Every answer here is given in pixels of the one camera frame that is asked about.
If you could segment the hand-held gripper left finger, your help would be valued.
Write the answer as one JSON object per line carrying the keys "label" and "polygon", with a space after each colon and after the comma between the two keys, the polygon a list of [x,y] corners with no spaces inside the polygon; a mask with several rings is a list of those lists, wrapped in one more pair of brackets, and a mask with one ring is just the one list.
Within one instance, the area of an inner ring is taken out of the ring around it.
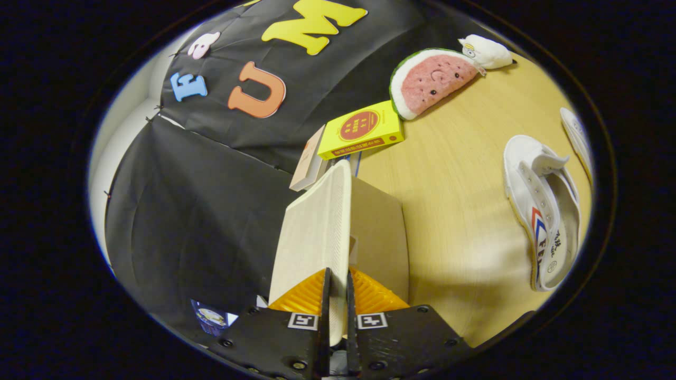
{"label": "hand-held gripper left finger", "polygon": [[331,269],[318,283],[314,312],[251,306],[210,344],[210,354],[256,379],[321,379],[329,373]]}

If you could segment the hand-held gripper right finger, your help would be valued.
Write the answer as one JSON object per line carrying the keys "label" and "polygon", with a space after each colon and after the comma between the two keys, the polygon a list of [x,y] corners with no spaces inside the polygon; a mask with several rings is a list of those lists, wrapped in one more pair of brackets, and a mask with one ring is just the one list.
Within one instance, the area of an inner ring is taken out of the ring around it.
{"label": "hand-held gripper right finger", "polygon": [[346,296],[350,375],[430,378],[473,353],[432,306],[409,306],[353,267],[349,269]]}

